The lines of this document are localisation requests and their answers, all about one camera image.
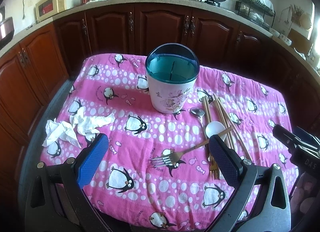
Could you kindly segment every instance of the pink tablecloth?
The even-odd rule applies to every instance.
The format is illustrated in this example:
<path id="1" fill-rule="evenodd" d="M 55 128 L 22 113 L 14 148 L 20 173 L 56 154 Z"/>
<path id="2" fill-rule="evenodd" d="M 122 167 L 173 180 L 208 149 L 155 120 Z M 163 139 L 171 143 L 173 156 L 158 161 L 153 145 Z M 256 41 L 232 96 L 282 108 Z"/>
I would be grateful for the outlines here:
<path id="1" fill-rule="evenodd" d="M 253 161 L 263 166 L 279 163 L 291 190 L 296 168 L 287 160 L 286 147 L 272 136 L 274 123 L 291 130 L 284 98 L 278 91 L 231 73 L 201 67 L 183 109 L 175 115 L 164 115 L 151 105 L 144 61 L 144 56 L 137 55 L 101 54 L 88 58 L 57 118 L 57 122 L 69 121 L 69 111 L 74 112 L 79 106 L 85 107 L 87 116 L 107 116 L 111 112 L 116 116 L 114 123 L 99 128 L 110 142 L 94 178 L 84 187 L 92 204 L 137 226 L 181 231 L 206 228 L 226 204 L 233 188 L 224 180 L 209 177 L 204 148 L 184 155 L 174 166 L 154 169 L 149 160 L 204 140 L 199 120 L 188 110 L 202 107 L 199 98 L 207 95 L 211 100 L 212 93 L 222 98 Z M 217 120 L 213 104 L 211 111 Z M 90 143 L 82 135 L 77 137 L 82 147 Z M 235 137 L 234 141 L 239 156 L 243 156 Z M 48 165 L 60 164 L 81 151 L 62 141 L 60 147 L 59 156 L 49 155 L 44 148 L 41 160 Z M 247 212 L 257 193 L 255 187 Z"/>

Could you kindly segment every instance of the white floral cup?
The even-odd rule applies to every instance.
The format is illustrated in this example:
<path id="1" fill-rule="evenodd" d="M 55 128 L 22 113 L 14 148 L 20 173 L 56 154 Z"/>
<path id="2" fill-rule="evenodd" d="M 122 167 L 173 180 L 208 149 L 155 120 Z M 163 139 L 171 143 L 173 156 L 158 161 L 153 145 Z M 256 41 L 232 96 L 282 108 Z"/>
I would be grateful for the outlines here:
<path id="1" fill-rule="evenodd" d="M 179 112 L 199 74 L 196 55 L 182 44 L 168 43 L 146 58 L 146 76 L 153 107 L 164 114 Z"/>

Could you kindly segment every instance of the fork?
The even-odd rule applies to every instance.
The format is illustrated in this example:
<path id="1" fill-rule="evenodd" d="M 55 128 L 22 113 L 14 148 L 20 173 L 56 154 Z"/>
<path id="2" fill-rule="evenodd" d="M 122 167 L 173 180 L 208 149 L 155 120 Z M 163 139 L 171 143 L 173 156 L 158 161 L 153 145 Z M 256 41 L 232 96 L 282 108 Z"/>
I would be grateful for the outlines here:
<path id="1" fill-rule="evenodd" d="M 222 135 L 230 132 L 232 129 L 233 129 L 233 127 L 229 127 L 226 130 L 223 130 L 222 132 L 218 133 L 218 135 L 221 137 Z M 184 154 L 186 154 L 186 153 L 188 153 L 188 152 L 190 152 L 192 150 L 198 149 L 201 146 L 206 145 L 207 143 L 209 143 L 209 139 L 205 140 L 202 143 L 197 144 L 196 146 L 193 146 L 193 147 L 191 147 L 189 149 L 186 149 L 184 151 L 173 152 L 173 153 L 170 153 L 168 155 L 164 155 L 164 156 L 161 156 L 161 157 L 153 158 L 153 159 L 150 160 L 151 165 L 154 168 L 167 166 L 167 165 L 170 165 L 170 164 L 175 165 L 175 163 L 177 163 L 181 159 L 182 155 L 184 155 Z"/>

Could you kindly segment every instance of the penguin print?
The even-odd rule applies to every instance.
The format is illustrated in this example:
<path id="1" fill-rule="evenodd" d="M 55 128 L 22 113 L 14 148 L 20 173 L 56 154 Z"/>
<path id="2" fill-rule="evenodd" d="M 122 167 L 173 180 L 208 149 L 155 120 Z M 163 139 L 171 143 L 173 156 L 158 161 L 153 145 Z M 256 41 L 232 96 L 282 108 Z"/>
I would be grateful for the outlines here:
<path id="1" fill-rule="evenodd" d="M 240 119 L 235 113 L 229 113 L 230 119 L 231 121 L 233 121 L 236 125 L 241 124 L 241 122 L 243 121 L 242 119 Z"/>
<path id="2" fill-rule="evenodd" d="M 72 102 L 72 104 L 70 105 L 69 109 L 68 109 L 68 112 L 71 114 L 71 115 L 75 115 L 77 114 L 78 110 L 80 109 L 80 107 L 82 107 L 82 104 L 80 102 L 80 100 L 74 100 Z"/>
<path id="3" fill-rule="evenodd" d="M 90 68 L 88 76 L 95 77 L 97 74 L 99 74 L 99 68 L 97 67 L 97 65 L 94 65 Z"/>
<path id="4" fill-rule="evenodd" d="M 109 180 L 106 183 L 106 188 L 114 188 L 114 189 L 120 189 L 121 191 L 118 191 L 118 193 L 126 192 L 127 190 L 133 189 L 134 187 L 134 181 L 130 177 L 129 173 L 125 168 L 123 168 L 124 171 L 120 171 L 118 169 L 115 169 L 114 167 L 111 168 L 111 173 L 109 176 Z"/>
<path id="5" fill-rule="evenodd" d="M 211 95 L 209 95 L 206 90 L 201 91 L 201 90 L 197 89 L 197 92 L 198 92 L 198 98 L 199 98 L 200 103 L 202 103 L 202 98 L 205 96 L 208 97 L 209 104 L 213 102 L 213 97 Z"/>
<path id="6" fill-rule="evenodd" d="M 224 200 L 226 197 L 226 194 L 223 190 L 221 190 L 217 185 L 215 185 L 215 188 L 204 186 L 204 202 L 202 205 L 210 206 L 215 205 L 214 208 L 216 208 L 221 201 Z"/>
<path id="7" fill-rule="evenodd" d="M 124 60 L 127 61 L 127 59 L 125 59 L 123 55 L 120 55 L 120 54 L 115 55 L 115 61 L 118 64 L 118 68 L 120 68 L 120 64 L 122 64 Z"/>
<path id="8" fill-rule="evenodd" d="M 287 157 L 285 157 L 282 153 L 279 153 L 279 160 L 282 162 L 282 164 L 284 165 L 284 168 L 286 169 L 285 167 L 285 164 L 287 163 Z"/>
<path id="9" fill-rule="evenodd" d="M 127 123 L 124 127 L 126 131 L 136 132 L 135 134 L 141 133 L 147 129 L 147 124 L 139 117 L 129 115 Z"/>
<path id="10" fill-rule="evenodd" d="M 264 94 L 264 96 L 267 97 L 269 91 L 267 91 L 267 90 L 264 88 L 264 86 L 262 86 L 262 85 L 260 86 L 260 88 L 261 88 L 261 91 L 262 91 L 262 93 Z"/>
<path id="11" fill-rule="evenodd" d="M 175 224 L 169 223 L 164 212 L 153 212 L 149 217 L 151 225 L 158 229 L 165 229 L 168 227 L 176 226 Z"/>
<path id="12" fill-rule="evenodd" d="M 58 140 L 49 145 L 47 153 L 52 156 L 51 158 L 57 157 L 61 154 L 61 147 Z"/>
<path id="13" fill-rule="evenodd" d="M 106 103 L 108 104 L 108 100 L 112 100 L 115 97 L 119 97 L 115 94 L 112 87 L 107 87 L 103 92 L 104 98 L 106 99 Z"/>
<path id="14" fill-rule="evenodd" d="M 184 112 L 185 110 L 184 109 L 180 109 L 178 112 L 174 113 L 173 116 L 174 118 L 177 120 L 177 115 L 181 114 L 181 112 Z"/>
<path id="15" fill-rule="evenodd" d="M 165 149 L 165 150 L 161 153 L 161 156 L 165 156 L 165 155 L 171 154 L 171 153 L 173 153 L 173 152 L 174 152 L 174 149 Z M 171 176 L 171 177 L 173 177 L 173 176 L 172 176 L 172 170 L 173 170 L 173 169 L 177 169 L 177 168 L 180 166 L 180 164 L 182 164 L 182 163 L 186 164 L 185 161 L 183 161 L 183 160 L 178 160 L 177 162 L 174 162 L 173 164 L 167 165 L 167 167 L 169 168 L 169 173 L 170 173 L 170 176 Z"/>
<path id="16" fill-rule="evenodd" d="M 137 89 L 142 89 L 145 92 L 149 91 L 149 84 L 146 77 L 138 76 Z"/>
<path id="17" fill-rule="evenodd" d="M 225 83 L 225 85 L 228 87 L 228 90 L 230 92 L 230 87 L 232 86 L 232 84 L 234 84 L 235 82 L 230 80 L 230 77 L 228 77 L 226 74 L 222 74 L 222 80 Z"/>
<path id="18" fill-rule="evenodd" d="M 249 112 L 256 112 L 258 110 L 256 104 L 249 98 L 247 98 L 247 106 Z"/>
<path id="19" fill-rule="evenodd" d="M 285 114 L 286 112 L 285 107 L 282 104 L 279 104 L 279 111 L 281 114 Z"/>
<path id="20" fill-rule="evenodd" d="M 259 142 L 260 149 L 267 150 L 267 148 L 269 146 L 269 141 L 266 137 L 264 137 L 263 135 L 258 136 L 258 142 Z"/>

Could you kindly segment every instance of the spoon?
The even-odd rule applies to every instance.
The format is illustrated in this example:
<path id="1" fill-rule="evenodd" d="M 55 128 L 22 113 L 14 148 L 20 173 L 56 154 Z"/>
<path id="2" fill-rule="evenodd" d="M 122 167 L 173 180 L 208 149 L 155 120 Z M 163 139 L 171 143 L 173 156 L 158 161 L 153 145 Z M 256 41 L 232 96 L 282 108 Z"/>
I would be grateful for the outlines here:
<path id="1" fill-rule="evenodd" d="M 202 126 L 202 130 L 204 132 L 204 137 L 207 138 L 207 135 L 206 135 L 205 129 L 204 129 L 204 125 L 203 125 L 203 116 L 205 115 L 205 111 L 202 110 L 201 108 L 192 107 L 190 109 L 190 112 L 192 114 L 194 114 L 200 120 L 200 123 L 201 123 L 201 126 Z"/>

